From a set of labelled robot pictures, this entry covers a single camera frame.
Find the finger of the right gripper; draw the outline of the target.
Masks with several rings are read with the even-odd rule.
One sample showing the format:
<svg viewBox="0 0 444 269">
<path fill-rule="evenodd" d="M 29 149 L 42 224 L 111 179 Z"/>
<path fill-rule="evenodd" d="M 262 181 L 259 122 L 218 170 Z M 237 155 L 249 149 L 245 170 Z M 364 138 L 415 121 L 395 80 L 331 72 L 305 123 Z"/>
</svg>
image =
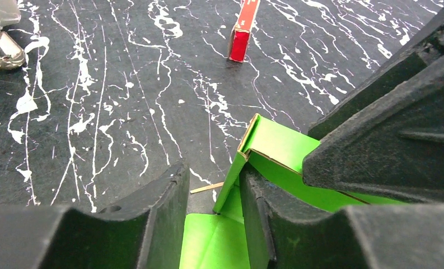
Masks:
<svg viewBox="0 0 444 269">
<path fill-rule="evenodd" d="M 320 140 L 350 117 L 444 56 L 444 7 L 372 76 L 350 92 L 307 135 Z"/>
<path fill-rule="evenodd" d="M 444 202 L 444 56 L 321 140 L 303 182 L 405 202 Z"/>
</svg>

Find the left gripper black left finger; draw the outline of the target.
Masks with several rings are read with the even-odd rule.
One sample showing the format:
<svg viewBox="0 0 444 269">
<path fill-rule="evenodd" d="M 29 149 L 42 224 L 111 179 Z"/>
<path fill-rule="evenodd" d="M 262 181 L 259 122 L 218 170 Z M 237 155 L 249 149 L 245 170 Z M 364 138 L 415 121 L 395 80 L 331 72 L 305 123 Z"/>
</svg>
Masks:
<svg viewBox="0 0 444 269">
<path fill-rule="evenodd" d="M 0 268 L 178 268 L 189 177 L 178 161 L 98 213 L 0 206 Z"/>
</svg>

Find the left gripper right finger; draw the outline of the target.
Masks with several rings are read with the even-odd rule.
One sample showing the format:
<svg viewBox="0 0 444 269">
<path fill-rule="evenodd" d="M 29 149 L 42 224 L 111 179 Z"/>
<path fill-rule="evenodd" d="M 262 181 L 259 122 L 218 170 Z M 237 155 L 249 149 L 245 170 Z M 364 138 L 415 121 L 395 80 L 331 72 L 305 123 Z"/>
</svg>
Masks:
<svg viewBox="0 0 444 269">
<path fill-rule="evenodd" d="M 444 268 L 444 203 L 328 212 L 269 182 L 239 176 L 251 268 Z"/>
</svg>

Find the green paper box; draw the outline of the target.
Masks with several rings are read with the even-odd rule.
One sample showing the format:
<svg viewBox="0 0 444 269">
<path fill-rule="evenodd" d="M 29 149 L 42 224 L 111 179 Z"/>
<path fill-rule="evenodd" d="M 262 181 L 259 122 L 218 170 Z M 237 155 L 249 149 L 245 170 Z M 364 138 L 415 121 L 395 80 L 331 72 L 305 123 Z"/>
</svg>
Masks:
<svg viewBox="0 0 444 269">
<path fill-rule="evenodd" d="M 260 258 L 249 258 L 249 212 L 242 206 L 239 174 L 251 164 L 282 193 L 321 210 L 343 206 L 393 204 L 394 200 L 359 193 L 309 187 L 302 181 L 302 161 L 318 147 L 318 140 L 279 123 L 254 115 L 241 139 L 228 174 L 214 194 L 212 214 L 189 214 L 185 220 L 180 268 L 257 268 Z"/>
</svg>

